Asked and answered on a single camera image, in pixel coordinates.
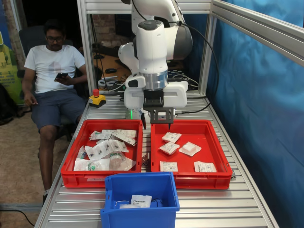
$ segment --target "man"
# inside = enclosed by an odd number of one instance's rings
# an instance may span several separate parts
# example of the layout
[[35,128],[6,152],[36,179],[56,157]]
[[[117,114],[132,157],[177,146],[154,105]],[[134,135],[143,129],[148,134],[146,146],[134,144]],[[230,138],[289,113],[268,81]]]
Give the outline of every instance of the man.
[[[44,25],[47,45],[33,47],[27,56],[22,81],[24,102],[32,107],[32,119],[40,133],[39,163],[45,193],[43,203],[52,185],[53,149],[63,114],[74,123],[80,121],[85,102],[73,85],[87,81],[85,59],[73,46],[63,45],[66,31],[58,20],[48,20]],[[76,67],[83,73],[74,78]],[[56,79],[58,73],[68,73]],[[36,90],[32,83],[36,79]]]

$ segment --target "man's hand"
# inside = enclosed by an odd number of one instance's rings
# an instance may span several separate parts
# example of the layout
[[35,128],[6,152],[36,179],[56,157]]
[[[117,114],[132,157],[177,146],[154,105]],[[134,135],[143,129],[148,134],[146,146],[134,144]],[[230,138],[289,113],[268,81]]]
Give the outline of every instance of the man's hand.
[[71,78],[69,75],[64,77],[64,78],[56,78],[56,81],[61,83],[61,84],[64,84],[64,85],[74,85],[75,82],[74,82],[74,78]]
[[24,94],[24,103],[28,106],[31,107],[32,105],[38,105],[38,102],[34,95],[31,92],[27,92]]

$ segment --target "blue plastic crate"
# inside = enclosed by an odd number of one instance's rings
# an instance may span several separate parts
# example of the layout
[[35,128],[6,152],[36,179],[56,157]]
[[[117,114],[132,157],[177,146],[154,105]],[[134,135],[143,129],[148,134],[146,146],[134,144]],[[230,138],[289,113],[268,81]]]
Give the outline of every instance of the blue plastic crate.
[[[172,172],[122,173],[105,179],[102,228],[174,228],[180,210]],[[132,195],[149,195],[150,208],[119,209]]]

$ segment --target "man's arm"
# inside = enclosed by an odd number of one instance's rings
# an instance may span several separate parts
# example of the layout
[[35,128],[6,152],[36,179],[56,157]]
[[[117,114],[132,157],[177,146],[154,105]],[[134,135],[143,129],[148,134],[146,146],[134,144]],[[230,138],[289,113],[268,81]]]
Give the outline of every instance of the man's arm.
[[31,92],[35,73],[35,70],[25,68],[25,73],[22,80],[22,91],[24,93],[24,103],[27,106],[38,105],[36,98]]
[[81,73],[83,73],[82,76],[80,77],[73,77],[71,78],[70,76],[66,76],[65,78],[57,78],[56,81],[58,81],[59,83],[61,84],[64,84],[64,85],[75,85],[75,84],[78,84],[78,83],[84,83],[87,81],[87,76],[86,76],[86,65],[83,64],[79,70]]

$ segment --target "brick wall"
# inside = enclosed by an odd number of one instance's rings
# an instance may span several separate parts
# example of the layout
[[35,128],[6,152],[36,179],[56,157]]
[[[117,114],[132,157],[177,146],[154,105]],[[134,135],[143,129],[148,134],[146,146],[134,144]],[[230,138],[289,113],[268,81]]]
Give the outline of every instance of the brick wall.
[[131,42],[129,38],[115,33],[115,15],[93,15],[97,42],[106,47],[115,47]]
[[3,10],[5,14],[6,24],[9,30],[9,38],[13,51],[16,55],[17,67],[18,69],[24,68],[25,58],[23,54],[23,49],[21,46],[21,42],[19,39],[18,31],[16,28],[16,23],[12,11],[12,7],[10,4],[10,0],[2,0]]

